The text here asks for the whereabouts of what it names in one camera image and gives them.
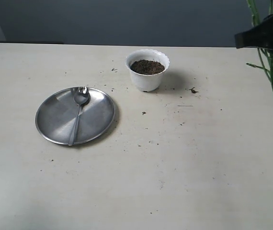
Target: table surface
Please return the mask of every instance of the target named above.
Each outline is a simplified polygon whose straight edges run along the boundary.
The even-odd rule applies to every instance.
[[[125,67],[140,48],[0,44],[0,230],[273,229],[273,94],[245,65],[256,50],[156,47],[171,67],[144,93]],[[113,127],[73,148],[45,140],[38,107],[81,85],[114,99]]]

